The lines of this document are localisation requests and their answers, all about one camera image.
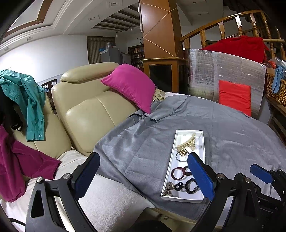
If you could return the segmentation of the white jewelry tray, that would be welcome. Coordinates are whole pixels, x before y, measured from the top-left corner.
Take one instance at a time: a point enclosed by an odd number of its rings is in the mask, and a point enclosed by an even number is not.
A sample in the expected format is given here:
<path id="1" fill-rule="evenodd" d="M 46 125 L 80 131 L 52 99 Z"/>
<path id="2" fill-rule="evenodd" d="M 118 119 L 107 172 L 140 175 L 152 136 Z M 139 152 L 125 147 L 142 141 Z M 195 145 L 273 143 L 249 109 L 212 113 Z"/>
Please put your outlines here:
<path id="1" fill-rule="evenodd" d="M 181 191 L 173 190 L 172 197 L 162 195 L 167 182 L 173 182 L 174 185 L 178 184 L 179 182 L 183 182 L 183 184 L 185 185 L 189 179 L 194 178 L 193 171 L 189 168 L 188 161 L 178 162 L 175 158 L 176 153 L 178 151 L 176 149 L 176 146 L 189 140 L 193 133 L 196 133 L 195 149 L 193 151 L 189 147 L 186 147 L 185 149 L 189 151 L 189 154 L 194 152 L 203 162 L 205 161 L 206 155 L 205 155 L 205 148 L 204 148 L 203 131 L 201 130 L 176 130 L 176 133 L 174 136 L 174 143 L 172 145 L 172 151 L 170 154 L 169 166 L 167 169 L 163 189 L 161 191 L 162 200 L 178 201 L 178 202 L 184 202 L 184 203 L 200 203 L 204 199 L 204 195 L 200 189 L 194 194 L 186 193 L 185 188 L 183 188 Z"/>

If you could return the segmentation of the white blanket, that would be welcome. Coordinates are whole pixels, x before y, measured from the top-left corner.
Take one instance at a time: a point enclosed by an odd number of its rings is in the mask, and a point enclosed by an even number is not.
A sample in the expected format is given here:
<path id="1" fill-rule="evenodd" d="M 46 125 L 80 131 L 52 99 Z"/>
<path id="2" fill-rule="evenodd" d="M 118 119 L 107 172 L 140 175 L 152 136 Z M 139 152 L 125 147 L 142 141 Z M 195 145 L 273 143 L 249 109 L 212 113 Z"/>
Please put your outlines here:
<path id="1" fill-rule="evenodd" d="M 61 161 L 55 179 L 65 173 L 73 173 L 75 168 L 85 162 L 86 156 L 76 150 L 69 150 L 59 156 Z M 1 206 L 9 218 L 23 223 L 26 221 L 29 200 L 36 179 L 26 183 L 26 192 L 18 200 L 9 203 L 1 200 Z M 74 231 L 63 212 L 61 199 L 55 198 L 62 221 L 68 231 Z M 84 197 L 78 200 L 81 208 L 98 231 L 125 231 L 130 228 L 146 208 L 155 206 L 140 194 L 127 189 L 123 184 L 95 175 Z"/>

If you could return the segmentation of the magenta garment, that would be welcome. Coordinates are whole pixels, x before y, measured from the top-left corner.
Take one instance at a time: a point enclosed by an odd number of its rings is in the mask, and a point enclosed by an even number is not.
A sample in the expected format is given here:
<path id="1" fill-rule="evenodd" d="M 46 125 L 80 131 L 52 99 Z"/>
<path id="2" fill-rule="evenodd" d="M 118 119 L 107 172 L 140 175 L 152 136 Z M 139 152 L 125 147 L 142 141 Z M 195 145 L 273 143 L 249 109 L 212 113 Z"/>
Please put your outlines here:
<path id="1" fill-rule="evenodd" d="M 24 176 L 52 180 L 60 161 L 28 147 L 1 126 L 1 197 L 14 202 L 26 191 Z"/>

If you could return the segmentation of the black scrunchie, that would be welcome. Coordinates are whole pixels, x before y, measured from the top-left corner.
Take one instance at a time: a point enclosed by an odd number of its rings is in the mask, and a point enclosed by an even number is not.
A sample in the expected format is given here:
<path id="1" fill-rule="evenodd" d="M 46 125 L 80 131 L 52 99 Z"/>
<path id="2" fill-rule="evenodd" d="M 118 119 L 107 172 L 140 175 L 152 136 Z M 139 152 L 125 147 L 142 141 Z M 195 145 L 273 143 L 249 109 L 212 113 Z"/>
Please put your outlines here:
<path id="1" fill-rule="evenodd" d="M 188 194 L 194 194 L 199 190 L 199 186 L 194 178 L 189 179 L 185 184 L 185 191 Z"/>

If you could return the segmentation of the small black hair clip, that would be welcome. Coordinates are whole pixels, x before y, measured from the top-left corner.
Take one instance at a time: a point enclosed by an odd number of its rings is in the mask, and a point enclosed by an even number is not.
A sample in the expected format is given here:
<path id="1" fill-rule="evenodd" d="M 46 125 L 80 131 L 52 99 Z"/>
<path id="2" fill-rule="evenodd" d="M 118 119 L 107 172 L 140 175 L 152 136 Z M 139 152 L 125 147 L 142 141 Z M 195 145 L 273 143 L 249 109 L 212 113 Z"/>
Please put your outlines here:
<path id="1" fill-rule="evenodd" d="M 178 184 L 174 185 L 174 190 L 181 191 L 184 188 L 183 182 L 179 182 Z"/>

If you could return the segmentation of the gold rhinestone brooch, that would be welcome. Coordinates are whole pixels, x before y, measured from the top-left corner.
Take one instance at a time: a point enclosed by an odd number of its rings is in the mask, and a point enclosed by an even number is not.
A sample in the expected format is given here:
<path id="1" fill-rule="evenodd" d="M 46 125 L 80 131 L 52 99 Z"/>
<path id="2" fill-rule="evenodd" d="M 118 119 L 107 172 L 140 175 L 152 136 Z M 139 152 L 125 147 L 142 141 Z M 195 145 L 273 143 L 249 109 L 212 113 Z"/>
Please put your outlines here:
<path id="1" fill-rule="evenodd" d="M 177 153 L 178 153 L 180 156 L 185 157 L 186 155 L 189 154 L 189 151 L 186 150 L 185 148 L 182 148 L 182 149 L 178 150 Z"/>

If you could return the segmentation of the cream hair claw clip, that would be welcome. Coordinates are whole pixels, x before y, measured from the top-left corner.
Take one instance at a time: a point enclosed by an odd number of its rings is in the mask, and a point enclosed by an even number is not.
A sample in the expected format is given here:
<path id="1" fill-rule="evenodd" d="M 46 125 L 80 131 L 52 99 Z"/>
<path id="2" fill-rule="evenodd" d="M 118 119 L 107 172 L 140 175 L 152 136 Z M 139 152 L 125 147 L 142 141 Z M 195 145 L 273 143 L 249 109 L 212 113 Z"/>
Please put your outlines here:
<path id="1" fill-rule="evenodd" d="M 196 133 L 193 133 L 189 140 L 187 140 L 186 142 L 184 142 L 182 144 L 177 145 L 176 149 L 182 150 L 186 147 L 189 147 L 193 151 L 195 149 L 195 135 L 196 135 Z"/>

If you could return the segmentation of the wooden shelf rack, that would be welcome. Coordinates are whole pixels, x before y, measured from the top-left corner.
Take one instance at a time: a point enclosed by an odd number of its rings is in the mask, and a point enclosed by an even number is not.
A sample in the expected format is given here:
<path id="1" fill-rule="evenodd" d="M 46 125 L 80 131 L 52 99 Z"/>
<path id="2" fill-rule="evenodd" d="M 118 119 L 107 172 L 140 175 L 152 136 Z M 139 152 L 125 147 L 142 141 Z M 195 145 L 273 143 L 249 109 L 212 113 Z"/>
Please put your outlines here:
<path id="1" fill-rule="evenodd" d="M 271 112 L 270 118 L 268 120 L 268 126 L 275 132 L 275 134 L 285 145 L 286 142 L 285 106 L 273 100 L 268 95 L 266 95 L 265 97 Z"/>

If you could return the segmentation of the grey bed cloth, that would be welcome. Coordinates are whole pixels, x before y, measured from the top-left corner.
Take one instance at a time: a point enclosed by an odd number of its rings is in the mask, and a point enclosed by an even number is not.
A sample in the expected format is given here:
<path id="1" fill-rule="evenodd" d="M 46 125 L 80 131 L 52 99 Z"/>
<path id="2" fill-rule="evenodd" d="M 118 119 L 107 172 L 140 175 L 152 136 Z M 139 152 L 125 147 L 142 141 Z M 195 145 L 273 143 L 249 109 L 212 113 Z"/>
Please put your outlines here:
<path id="1" fill-rule="evenodd" d="M 138 110 L 109 131 L 94 147 L 100 155 L 98 174 L 143 195 L 157 208 L 197 220 L 209 201 L 164 200 L 161 193 L 172 178 L 173 160 L 186 166 L 176 146 L 195 139 L 195 152 L 216 173 L 232 179 L 242 173 L 263 194 L 278 198 L 270 184 L 250 173 L 258 164 L 266 170 L 285 169 L 285 145 L 266 124 L 227 106 L 199 97 L 174 95 L 154 102 L 151 114 Z"/>

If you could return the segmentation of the beige leather sofa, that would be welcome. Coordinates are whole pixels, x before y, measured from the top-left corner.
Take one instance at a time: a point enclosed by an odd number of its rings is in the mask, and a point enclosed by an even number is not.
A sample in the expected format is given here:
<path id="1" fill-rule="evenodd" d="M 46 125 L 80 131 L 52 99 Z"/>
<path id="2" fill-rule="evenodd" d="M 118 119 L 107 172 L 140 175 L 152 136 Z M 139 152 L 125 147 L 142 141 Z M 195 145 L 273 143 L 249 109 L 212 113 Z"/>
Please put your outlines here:
<path id="1" fill-rule="evenodd" d="M 65 72 L 52 88 L 57 113 L 49 100 L 45 102 L 45 140 L 28 142 L 25 130 L 15 130 L 15 139 L 53 158 L 72 148 L 88 156 L 105 134 L 137 110 L 133 102 L 101 82 L 116 67 L 117 63 L 104 62 Z"/>

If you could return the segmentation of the red cushion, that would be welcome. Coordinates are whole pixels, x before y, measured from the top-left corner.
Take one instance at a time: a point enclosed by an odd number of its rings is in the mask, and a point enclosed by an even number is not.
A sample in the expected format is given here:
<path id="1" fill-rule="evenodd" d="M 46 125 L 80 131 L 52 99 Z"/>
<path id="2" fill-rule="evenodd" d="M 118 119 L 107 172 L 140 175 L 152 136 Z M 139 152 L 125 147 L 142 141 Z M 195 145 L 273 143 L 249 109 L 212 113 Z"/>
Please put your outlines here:
<path id="1" fill-rule="evenodd" d="M 251 87 L 219 80 L 219 104 L 251 116 Z"/>

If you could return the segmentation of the blue cloth in basket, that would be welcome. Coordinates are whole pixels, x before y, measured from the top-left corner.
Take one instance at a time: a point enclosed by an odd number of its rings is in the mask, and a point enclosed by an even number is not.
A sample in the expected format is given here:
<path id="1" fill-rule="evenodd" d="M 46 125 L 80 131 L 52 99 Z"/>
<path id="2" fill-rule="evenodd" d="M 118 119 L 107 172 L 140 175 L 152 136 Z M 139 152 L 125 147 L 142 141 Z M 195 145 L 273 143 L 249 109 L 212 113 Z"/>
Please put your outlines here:
<path id="1" fill-rule="evenodd" d="M 272 93 L 278 93 L 280 89 L 281 80 L 285 79 L 285 67 L 278 65 L 275 69 L 274 79 L 272 82 Z"/>

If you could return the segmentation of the silver foil insulation panel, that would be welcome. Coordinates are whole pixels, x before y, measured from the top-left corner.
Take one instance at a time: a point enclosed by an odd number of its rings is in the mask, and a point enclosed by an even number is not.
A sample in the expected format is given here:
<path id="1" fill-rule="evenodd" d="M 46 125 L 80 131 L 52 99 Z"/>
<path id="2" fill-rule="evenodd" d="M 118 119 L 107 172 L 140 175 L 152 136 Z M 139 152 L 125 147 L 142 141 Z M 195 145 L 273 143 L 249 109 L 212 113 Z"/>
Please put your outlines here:
<path id="1" fill-rule="evenodd" d="M 219 101 L 219 81 L 251 87 L 252 117 L 259 118 L 263 99 L 265 65 L 231 54 L 200 49 L 186 50 L 188 94 Z"/>

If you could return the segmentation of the wooden cabinet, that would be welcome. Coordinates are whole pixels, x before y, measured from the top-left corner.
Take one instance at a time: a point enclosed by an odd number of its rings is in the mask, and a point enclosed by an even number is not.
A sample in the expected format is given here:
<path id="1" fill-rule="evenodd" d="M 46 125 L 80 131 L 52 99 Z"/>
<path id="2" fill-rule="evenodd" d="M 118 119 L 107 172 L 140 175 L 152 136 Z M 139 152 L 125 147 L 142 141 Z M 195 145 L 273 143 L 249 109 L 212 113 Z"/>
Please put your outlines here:
<path id="1" fill-rule="evenodd" d="M 144 73 L 165 92 L 187 94 L 186 62 L 178 57 L 142 59 Z"/>

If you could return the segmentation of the red cloth on railing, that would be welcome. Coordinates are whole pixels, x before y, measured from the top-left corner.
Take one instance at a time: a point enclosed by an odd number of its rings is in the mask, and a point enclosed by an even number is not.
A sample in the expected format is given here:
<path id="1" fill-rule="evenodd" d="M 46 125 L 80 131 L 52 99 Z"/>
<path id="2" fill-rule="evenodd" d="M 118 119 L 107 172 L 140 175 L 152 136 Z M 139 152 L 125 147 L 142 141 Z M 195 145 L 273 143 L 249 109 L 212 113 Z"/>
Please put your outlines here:
<path id="1" fill-rule="evenodd" d="M 214 44 L 201 48 L 201 50 L 231 54 L 262 63 L 267 60 L 265 51 L 268 51 L 269 49 L 264 44 L 261 37 L 249 37 L 242 35 L 237 38 L 221 39 Z"/>

